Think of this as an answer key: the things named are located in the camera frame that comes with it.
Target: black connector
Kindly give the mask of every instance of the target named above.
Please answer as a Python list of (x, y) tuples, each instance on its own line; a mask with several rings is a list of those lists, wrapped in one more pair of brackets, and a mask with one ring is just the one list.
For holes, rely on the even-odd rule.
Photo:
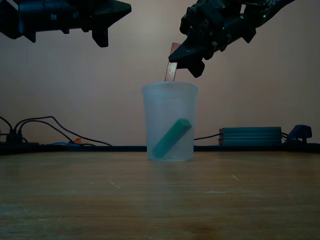
[(23, 143), (23, 136), (21, 131), (17, 133), (17, 130), (11, 129), (6, 136), (6, 143), (9, 145), (21, 145)]

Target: table surface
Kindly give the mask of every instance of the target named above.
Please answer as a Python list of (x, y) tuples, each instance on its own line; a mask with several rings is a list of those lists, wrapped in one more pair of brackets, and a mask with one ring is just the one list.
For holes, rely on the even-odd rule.
[(320, 239), (320, 155), (55, 152), (0, 157), (0, 239)]

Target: electrical wire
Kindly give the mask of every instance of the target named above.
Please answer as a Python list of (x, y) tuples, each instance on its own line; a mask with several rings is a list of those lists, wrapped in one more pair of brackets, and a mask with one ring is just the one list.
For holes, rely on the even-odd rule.
[(68, 133), (73, 134), (73, 135), (75, 135), (75, 136), (77, 136), (77, 137), (79, 137), (79, 138), (81, 138), (81, 139), (85, 139), (85, 140), (88, 140), (88, 141), (91, 141), (91, 142), (95, 142), (95, 143), (105, 144), (105, 145), (108, 145), (108, 146), (110, 146), (110, 147), (112, 146), (111, 144), (109, 144), (109, 143), (107, 143), (107, 142), (98, 141), (98, 140), (94, 140), (94, 139), (91, 139), (91, 138), (88, 138), (88, 137), (84, 137), (84, 136), (81, 136), (81, 135), (79, 135), (79, 134), (77, 134), (77, 133), (74, 133), (73, 131), (70, 131), (70, 130), (66, 129), (64, 126), (62, 126), (62, 125), (60, 124), (60, 122), (58, 122), (58, 120), (57, 120), (54, 116), (44, 116), (44, 117), (27, 118), (27, 119), (24, 119), (24, 120), (21, 120), (20, 122), (18, 122), (18, 123), (15, 125), (14, 129), (16, 130), (16, 129), (19, 127), (19, 125), (20, 125), (21, 123), (23, 123), (23, 122), (31, 121), (31, 120), (41, 120), (41, 119), (53, 119), (63, 130), (65, 130), (65, 131), (67, 131)]
[(288, 136), (289, 136), (288, 134), (282, 132), (281, 135), (282, 135), (282, 138), (288, 140)]
[(12, 130), (12, 125), (10, 124), (10, 122), (8, 122), (4, 117), (0, 116), (0, 119), (2, 119), (6, 124), (9, 125), (10, 130)]
[(42, 124), (46, 124), (48, 126), (50, 126), (51, 128), (53, 128), (54, 130), (58, 131), (59, 133), (61, 133), (63, 136), (65, 136), (70, 142), (73, 143), (72, 139), (70, 137), (68, 137), (66, 134), (64, 134), (62, 131), (60, 131), (58, 128), (52, 126), (50, 123), (47, 123), (45, 121), (39, 121), (39, 120), (28, 120), (28, 121), (25, 121), (23, 124), (21, 124), (20, 126), (20, 129), (19, 129), (19, 132), (22, 131), (22, 128), (25, 124), (27, 123), (42, 123)]
[[(9, 133), (2, 133), (2, 134), (0, 134), (0, 136), (8, 136), (8, 135), (9, 135)], [(24, 137), (22, 137), (22, 140), (24, 140), (26, 144), (28, 143), (28, 140), (25, 139)]]
[(56, 145), (64, 145), (64, 146), (72, 146), (72, 147), (84, 147), (84, 146), (91, 146), (91, 147), (96, 147), (96, 145), (90, 144), (90, 143), (69, 143), (69, 142), (55, 142), (55, 143), (50, 143), (50, 144), (44, 144), (46, 146), (56, 146)]
[(221, 134), (215, 134), (215, 135), (212, 135), (212, 136), (205, 136), (205, 137), (200, 137), (200, 138), (195, 138), (194, 140), (195, 141), (198, 141), (198, 140), (202, 140), (202, 139), (210, 139), (210, 138), (214, 138), (214, 137), (217, 137), (217, 136), (220, 136)]

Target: orange object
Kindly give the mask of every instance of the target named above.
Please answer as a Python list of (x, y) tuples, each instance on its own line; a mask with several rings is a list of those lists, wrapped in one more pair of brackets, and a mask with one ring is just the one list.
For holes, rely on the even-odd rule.
[(75, 144), (82, 144), (81, 138), (76, 138), (73, 140)]
[[(170, 55), (173, 54), (175, 52), (175, 50), (177, 50), (177, 48), (180, 46), (181, 44), (173, 42), (172, 43), (172, 47), (171, 47), (171, 52)], [(168, 68), (166, 70), (166, 74), (165, 74), (165, 82), (174, 82), (175, 78), (176, 78), (176, 72), (177, 72), (177, 67), (178, 67), (178, 63), (177, 62), (170, 62), (168, 63)]]

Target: red stick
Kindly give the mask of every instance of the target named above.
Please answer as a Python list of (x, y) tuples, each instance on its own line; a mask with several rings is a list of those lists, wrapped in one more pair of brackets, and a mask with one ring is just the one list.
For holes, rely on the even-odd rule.
[[(171, 47), (171, 52), (170, 55), (174, 53), (175, 50), (177, 50), (177, 48), (180, 46), (181, 44), (179, 43), (172, 43), (172, 47)], [(174, 82), (175, 78), (176, 78), (176, 72), (177, 72), (177, 66), (178, 63), (177, 62), (170, 62), (168, 63), (168, 68), (166, 70), (166, 74), (165, 74), (165, 82)]]

